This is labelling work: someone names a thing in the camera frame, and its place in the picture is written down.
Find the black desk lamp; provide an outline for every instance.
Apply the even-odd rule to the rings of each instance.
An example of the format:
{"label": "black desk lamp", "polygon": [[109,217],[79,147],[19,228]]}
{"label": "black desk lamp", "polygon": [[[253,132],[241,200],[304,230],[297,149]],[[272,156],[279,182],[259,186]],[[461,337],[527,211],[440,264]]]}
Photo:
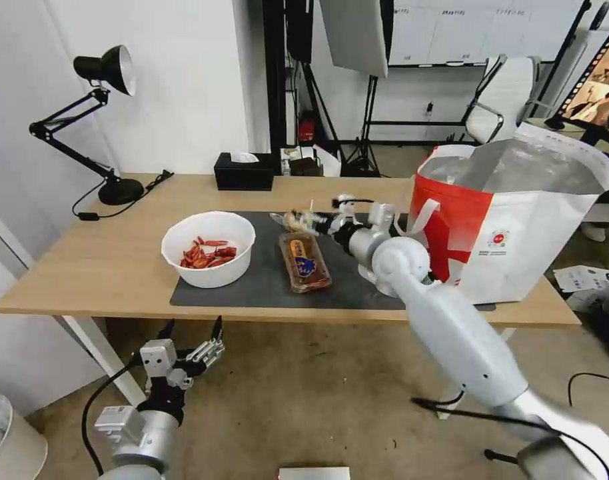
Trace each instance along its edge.
{"label": "black desk lamp", "polygon": [[[76,57],[73,60],[73,68],[76,73],[89,81],[94,90],[86,94],[80,100],[57,111],[44,120],[32,123],[29,132],[36,138],[47,142],[52,147],[60,150],[65,155],[70,156],[88,169],[93,170],[105,179],[105,184],[98,191],[98,198],[106,205],[123,205],[135,202],[140,199],[145,189],[143,185],[132,179],[122,179],[118,177],[113,168],[105,167],[76,150],[68,147],[64,143],[56,140],[54,134],[68,125],[86,117],[88,114],[104,107],[109,101],[109,90],[103,86],[103,81],[116,90],[133,96],[136,93],[136,79],[133,73],[131,57],[124,45],[113,47],[100,58],[97,57]],[[78,115],[72,117],[61,117],[72,108],[95,99],[98,104],[94,105]]]}

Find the lamp arm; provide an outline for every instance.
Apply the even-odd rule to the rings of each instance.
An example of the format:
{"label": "lamp arm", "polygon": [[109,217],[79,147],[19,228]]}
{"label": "lamp arm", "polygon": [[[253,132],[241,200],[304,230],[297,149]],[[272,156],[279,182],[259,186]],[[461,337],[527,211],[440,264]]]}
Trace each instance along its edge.
{"label": "lamp arm", "polygon": [[[60,116],[62,114],[68,112],[72,108],[77,107],[81,103],[84,103],[87,100],[90,100],[92,98],[96,99],[98,104],[88,108],[87,110],[79,113],[78,115],[74,115],[72,117],[60,118]],[[81,163],[82,165],[86,166],[88,169],[96,172],[98,175],[105,178],[107,181],[116,180],[118,177],[115,175],[113,169],[106,169],[106,168],[100,166],[98,163],[94,162],[94,160],[82,155],[81,153],[78,153],[73,148],[69,147],[68,145],[65,145],[60,140],[56,140],[56,138],[54,138],[54,134],[56,132],[58,132],[59,130],[62,130],[63,128],[67,127],[68,125],[71,125],[74,122],[77,122],[81,118],[86,117],[90,113],[104,107],[108,101],[109,101],[109,91],[104,88],[96,88],[96,89],[92,90],[91,92],[89,92],[88,94],[86,94],[81,99],[76,100],[75,102],[66,106],[62,110],[58,110],[53,115],[48,116],[46,119],[39,120],[37,122],[32,123],[29,126],[29,132],[34,137],[50,144],[56,150],[59,150],[60,152],[64,153],[66,156],[76,160],[76,162]]]}

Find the white bag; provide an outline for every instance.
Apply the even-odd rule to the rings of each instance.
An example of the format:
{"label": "white bag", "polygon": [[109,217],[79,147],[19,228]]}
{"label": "white bag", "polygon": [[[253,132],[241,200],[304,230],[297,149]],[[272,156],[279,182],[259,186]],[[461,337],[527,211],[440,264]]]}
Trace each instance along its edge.
{"label": "white bag", "polygon": [[418,168],[408,232],[473,303],[527,296],[609,190],[609,158],[523,123],[510,140],[437,147]]}

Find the desk leg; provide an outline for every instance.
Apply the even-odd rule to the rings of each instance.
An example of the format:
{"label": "desk leg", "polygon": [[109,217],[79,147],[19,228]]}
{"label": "desk leg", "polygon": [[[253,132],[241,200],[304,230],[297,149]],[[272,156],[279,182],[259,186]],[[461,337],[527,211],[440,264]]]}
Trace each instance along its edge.
{"label": "desk leg", "polygon": [[[500,334],[500,336],[502,337],[502,340],[507,342],[507,341],[509,341],[509,338],[511,338],[511,335],[513,335],[515,333],[515,331],[516,331],[515,328],[505,328],[504,330],[502,330],[502,333]],[[460,394],[460,391],[461,391],[461,388],[459,385],[449,385],[447,387],[447,389],[440,396],[440,401],[453,400]],[[463,398],[464,398],[464,395],[462,396],[462,398],[459,401],[457,401],[456,403],[453,403],[452,405],[448,405],[445,408],[448,410],[455,410]],[[438,418],[440,420],[447,420],[451,416],[450,413],[443,413],[443,412],[437,412],[436,415],[438,415]]]}
{"label": "desk leg", "polygon": [[[111,376],[125,366],[91,317],[64,315],[63,318],[107,375]],[[122,374],[114,383],[134,407],[145,400],[143,390],[129,372]]]}

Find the lamp shade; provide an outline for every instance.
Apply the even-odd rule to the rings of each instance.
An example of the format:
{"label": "lamp shade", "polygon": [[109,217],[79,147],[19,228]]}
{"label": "lamp shade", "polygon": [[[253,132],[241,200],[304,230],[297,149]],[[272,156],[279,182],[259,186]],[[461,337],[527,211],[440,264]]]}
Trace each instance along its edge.
{"label": "lamp shade", "polygon": [[124,45],[110,48],[98,57],[76,57],[73,69],[86,80],[106,81],[116,90],[133,96],[136,93],[136,77],[129,50]]}

